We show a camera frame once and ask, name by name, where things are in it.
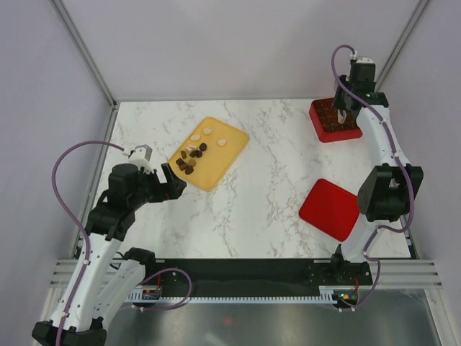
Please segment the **white round chocolate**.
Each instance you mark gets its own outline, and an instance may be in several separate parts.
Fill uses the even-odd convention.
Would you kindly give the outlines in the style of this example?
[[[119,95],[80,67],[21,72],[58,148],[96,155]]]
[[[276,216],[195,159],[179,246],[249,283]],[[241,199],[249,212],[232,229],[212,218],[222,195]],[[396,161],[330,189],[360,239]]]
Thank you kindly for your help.
[[[210,134],[212,133],[212,129],[210,129],[210,128],[204,128],[204,129],[202,130],[202,132],[203,132],[204,135],[208,136],[208,135],[210,135]]]

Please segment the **white teardrop chocolate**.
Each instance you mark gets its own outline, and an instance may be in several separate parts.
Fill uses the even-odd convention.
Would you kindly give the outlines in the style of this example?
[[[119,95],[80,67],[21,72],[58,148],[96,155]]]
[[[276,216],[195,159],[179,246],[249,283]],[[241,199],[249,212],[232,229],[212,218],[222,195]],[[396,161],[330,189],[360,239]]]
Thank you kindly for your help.
[[[226,139],[220,139],[217,141],[219,147],[224,147],[226,144],[227,144],[227,140]]]

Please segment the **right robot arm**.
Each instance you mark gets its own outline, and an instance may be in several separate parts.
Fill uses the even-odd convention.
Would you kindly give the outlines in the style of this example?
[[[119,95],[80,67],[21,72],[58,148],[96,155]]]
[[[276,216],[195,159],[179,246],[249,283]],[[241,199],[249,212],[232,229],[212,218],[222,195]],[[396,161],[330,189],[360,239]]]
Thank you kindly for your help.
[[[353,93],[355,86],[370,86],[368,81],[350,83],[345,75],[335,76],[335,80],[334,107],[340,115],[351,113],[363,133],[372,162],[357,194],[359,220],[337,248],[343,259],[329,266],[332,281],[343,285],[355,276],[352,263],[376,260],[371,256],[371,248],[382,232],[403,234],[410,228],[424,173],[401,150],[385,95]]]

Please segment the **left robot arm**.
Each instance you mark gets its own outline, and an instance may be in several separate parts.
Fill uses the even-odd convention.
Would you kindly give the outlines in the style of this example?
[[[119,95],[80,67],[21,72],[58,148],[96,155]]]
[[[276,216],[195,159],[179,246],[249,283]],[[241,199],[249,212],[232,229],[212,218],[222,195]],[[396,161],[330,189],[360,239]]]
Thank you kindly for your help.
[[[39,321],[32,338],[40,345],[103,345],[107,330],[129,293],[139,284],[152,283],[158,274],[155,254],[132,248],[107,285],[107,269],[118,252],[135,213],[149,203],[181,197],[187,186],[171,170],[161,166],[166,177],[132,163],[112,168],[108,188],[89,213],[85,245],[61,302],[47,321]]]

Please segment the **red chocolate box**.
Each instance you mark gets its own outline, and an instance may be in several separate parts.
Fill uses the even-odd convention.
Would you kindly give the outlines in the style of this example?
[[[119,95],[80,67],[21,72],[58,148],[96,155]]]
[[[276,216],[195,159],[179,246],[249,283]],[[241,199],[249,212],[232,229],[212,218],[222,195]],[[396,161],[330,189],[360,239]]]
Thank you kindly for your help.
[[[338,121],[338,110],[333,98],[315,99],[311,102],[309,117],[321,143],[347,141],[362,137],[362,131],[347,112],[344,123]]]

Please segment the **dark leaf oval chocolate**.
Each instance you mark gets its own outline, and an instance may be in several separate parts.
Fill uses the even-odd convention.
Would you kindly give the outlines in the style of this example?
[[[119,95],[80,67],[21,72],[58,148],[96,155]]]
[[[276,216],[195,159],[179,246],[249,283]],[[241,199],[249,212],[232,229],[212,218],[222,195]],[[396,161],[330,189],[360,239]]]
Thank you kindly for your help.
[[[189,175],[191,173],[193,173],[194,169],[192,167],[188,167],[187,169],[185,169],[184,173]]]

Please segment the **yellow plastic tray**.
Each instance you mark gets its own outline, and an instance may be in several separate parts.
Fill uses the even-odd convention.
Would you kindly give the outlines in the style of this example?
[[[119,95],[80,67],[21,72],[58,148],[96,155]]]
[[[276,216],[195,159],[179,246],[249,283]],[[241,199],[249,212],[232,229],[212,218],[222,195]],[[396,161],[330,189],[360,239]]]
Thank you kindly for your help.
[[[204,135],[202,132],[204,128],[212,129],[212,133],[208,136]],[[200,135],[200,140],[192,141],[190,137],[196,134]],[[227,140],[227,144],[224,147],[219,147],[217,141],[223,138]],[[169,159],[169,165],[180,179],[201,190],[211,191],[224,177],[248,142],[249,135],[247,133],[221,120],[207,117],[199,123],[189,137],[184,140],[183,144],[174,152]],[[207,144],[206,151],[200,150],[201,143]],[[201,151],[203,153],[202,158],[192,158],[190,156],[192,151],[186,150],[189,144],[198,146],[195,151]],[[181,171],[176,164],[177,159],[182,159],[181,151],[187,153],[187,158],[183,159],[184,163],[188,164],[189,161],[196,161],[194,171],[189,175]]]

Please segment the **red box lid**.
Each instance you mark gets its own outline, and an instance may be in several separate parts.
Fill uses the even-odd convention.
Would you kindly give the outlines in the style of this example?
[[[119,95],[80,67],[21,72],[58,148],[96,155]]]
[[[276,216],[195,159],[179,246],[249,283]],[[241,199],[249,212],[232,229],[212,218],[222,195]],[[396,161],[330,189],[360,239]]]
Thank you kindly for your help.
[[[326,179],[318,179],[298,215],[311,226],[343,242],[359,217],[357,196]]]

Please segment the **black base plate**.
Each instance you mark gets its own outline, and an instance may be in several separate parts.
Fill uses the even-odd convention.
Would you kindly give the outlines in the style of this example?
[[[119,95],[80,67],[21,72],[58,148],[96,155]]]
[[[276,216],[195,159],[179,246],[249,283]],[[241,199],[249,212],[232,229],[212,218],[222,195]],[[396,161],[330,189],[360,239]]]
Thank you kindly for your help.
[[[314,259],[158,259],[146,275],[166,268],[185,271],[161,274],[163,297],[193,298],[315,297],[321,286],[372,284],[370,266]]]

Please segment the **right aluminium frame post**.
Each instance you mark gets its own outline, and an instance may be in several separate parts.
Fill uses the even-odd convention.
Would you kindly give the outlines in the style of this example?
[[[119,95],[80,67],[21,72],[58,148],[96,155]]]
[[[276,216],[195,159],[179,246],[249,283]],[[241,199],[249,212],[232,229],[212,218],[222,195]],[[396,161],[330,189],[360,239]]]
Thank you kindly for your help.
[[[379,73],[378,78],[377,78],[377,84],[376,84],[377,90],[382,89],[395,63],[399,59],[406,44],[410,40],[413,32],[417,28],[419,22],[421,21],[421,18],[424,16],[430,4],[431,4],[431,0],[418,0],[417,1],[416,6],[414,7],[413,11],[411,12],[410,17],[408,18],[408,21],[406,22],[390,54],[388,55],[385,63],[382,66],[382,70]]]

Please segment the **aluminium frame post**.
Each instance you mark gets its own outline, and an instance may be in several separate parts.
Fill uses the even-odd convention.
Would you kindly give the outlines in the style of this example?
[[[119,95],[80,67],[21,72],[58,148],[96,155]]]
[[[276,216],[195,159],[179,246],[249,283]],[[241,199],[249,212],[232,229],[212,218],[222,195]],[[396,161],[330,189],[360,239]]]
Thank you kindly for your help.
[[[117,101],[114,98],[112,92],[110,91],[104,77],[99,70],[96,62],[94,61],[87,44],[84,42],[84,39],[79,32],[75,22],[73,21],[68,9],[64,1],[61,0],[50,0],[50,5],[55,10],[56,14],[58,15],[64,29],[69,34],[72,43],[74,44],[77,52],[83,59],[84,65],[87,67],[91,77],[95,81],[98,89],[103,94],[105,100],[109,104],[111,109],[115,109],[117,106]]]
[[[431,4],[431,0],[418,0],[417,1],[416,6],[414,7],[413,11],[411,12],[410,17],[408,18],[408,21],[406,22],[390,54],[388,55],[385,63],[382,66],[382,70],[379,73],[378,78],[377,78],[377,84],[376,84],[377,90],[382,89],[395,63],[399,59],[406,44],[410,40],[413,32],[417,28],[419,22],[421,21],[421,18],[424,16],[430,4]]]

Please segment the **left aluminium frame post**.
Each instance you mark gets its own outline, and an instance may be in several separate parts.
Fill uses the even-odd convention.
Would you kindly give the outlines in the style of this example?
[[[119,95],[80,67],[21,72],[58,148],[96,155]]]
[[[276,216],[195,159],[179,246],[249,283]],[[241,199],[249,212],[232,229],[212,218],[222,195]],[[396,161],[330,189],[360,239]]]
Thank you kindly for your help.
[[[50,5],[55,10],[56,14],[58,15],[64,29],[69,34],[72,43],[74,44],[77,52],[83,59],[84,65],[87,67],[91,77],[95,81],[98,89],[103,94],[105,100],[109,104],[111,109],[115,109],[117,106],[117,101],[114,98],[112,92],[110,91],[104,77],[99,70],[96,62],[94,61],[87,44],[84,42],[84,39],[79,32],[75,22],[73,21],[68,9],[64,1],[61,0],[50,0]]]

